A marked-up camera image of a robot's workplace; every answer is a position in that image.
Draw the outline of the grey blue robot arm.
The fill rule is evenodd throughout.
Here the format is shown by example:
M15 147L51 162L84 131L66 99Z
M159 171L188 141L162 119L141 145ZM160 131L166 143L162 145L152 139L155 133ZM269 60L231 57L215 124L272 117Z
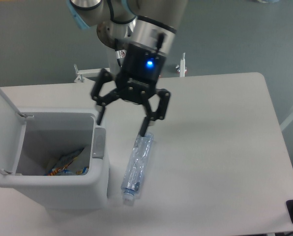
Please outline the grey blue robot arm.
M81 29L96 27L115 54L116 69L101 69L91 91L100 124L106 107L122 99L143 106L139 135L166 116L170 92L157 82L187 6L185 0L69 0Z

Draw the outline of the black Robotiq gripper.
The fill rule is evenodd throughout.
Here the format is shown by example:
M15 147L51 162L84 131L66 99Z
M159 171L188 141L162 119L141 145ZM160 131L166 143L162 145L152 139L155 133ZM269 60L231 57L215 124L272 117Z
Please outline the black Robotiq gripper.
M129 44L121 70L116 76L106 69L101 69L90 92L99 112L96 123L102 122L106 106L119 98L138 105L142 104L146 116L139 131L141 137L145 136L152 121L164 120L171 93L164 88L156 88L156 84L165 61L166 57L156 54L154 50ZM111 81L115 82L116 88L100 96L103 85ZM159 97L159 103L156 111L152 111L149 98L155 94Z

